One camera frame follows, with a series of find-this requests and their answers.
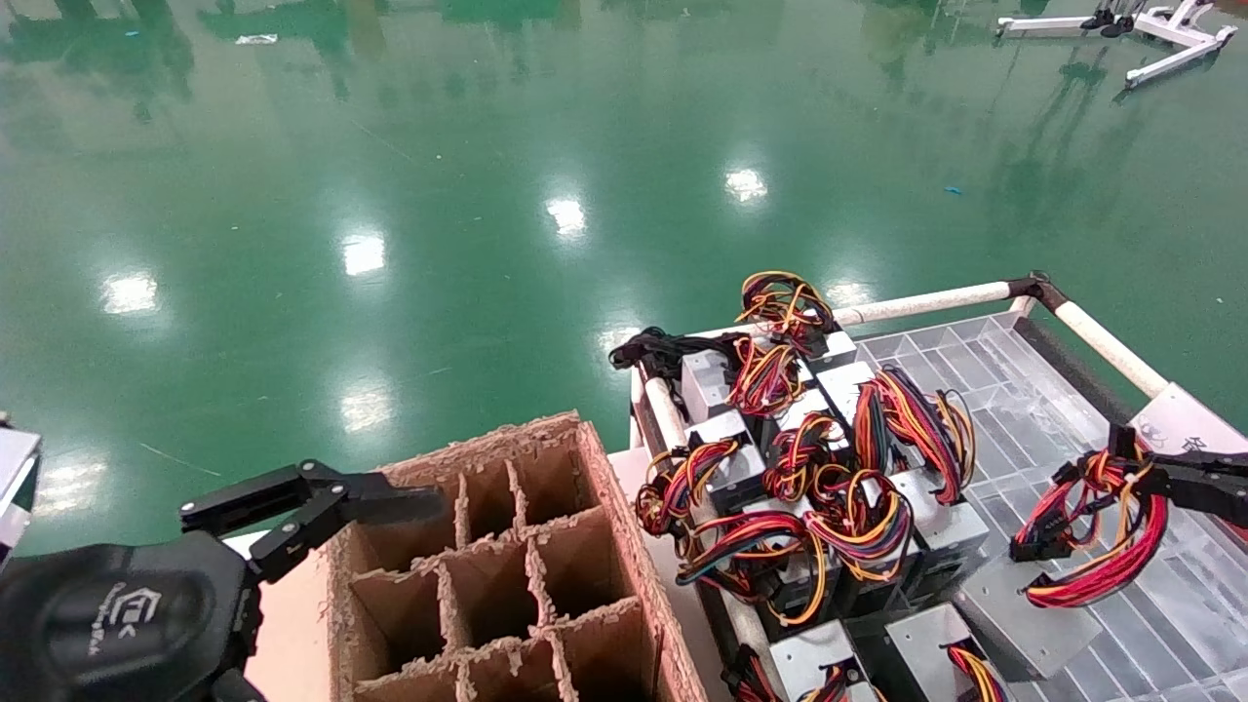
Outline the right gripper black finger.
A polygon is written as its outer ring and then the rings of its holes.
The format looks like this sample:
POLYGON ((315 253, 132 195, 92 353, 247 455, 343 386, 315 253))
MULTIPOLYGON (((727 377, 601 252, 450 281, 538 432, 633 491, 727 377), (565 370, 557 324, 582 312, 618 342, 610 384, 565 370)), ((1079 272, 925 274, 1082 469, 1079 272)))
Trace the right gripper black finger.
POLYGON ((1218 517, 1234 527, 1247 527, 1244 468, 1151 468, 1137 478, 1136 491, 1159 493, 1177 507, 1218 517))
POLYGON ((1161 453, 1159 463, 1209 475, 1247 477, 1247 453, 1161 453))

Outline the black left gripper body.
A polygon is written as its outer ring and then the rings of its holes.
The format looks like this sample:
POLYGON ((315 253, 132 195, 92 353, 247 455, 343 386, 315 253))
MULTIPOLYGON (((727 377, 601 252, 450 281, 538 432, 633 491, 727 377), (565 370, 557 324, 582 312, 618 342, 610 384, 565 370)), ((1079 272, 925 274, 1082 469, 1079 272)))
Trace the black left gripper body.
POLYGON ((206 535, 17 557, 1 605, 5 701, 210 701, 261 621, 250 563, 206 535))

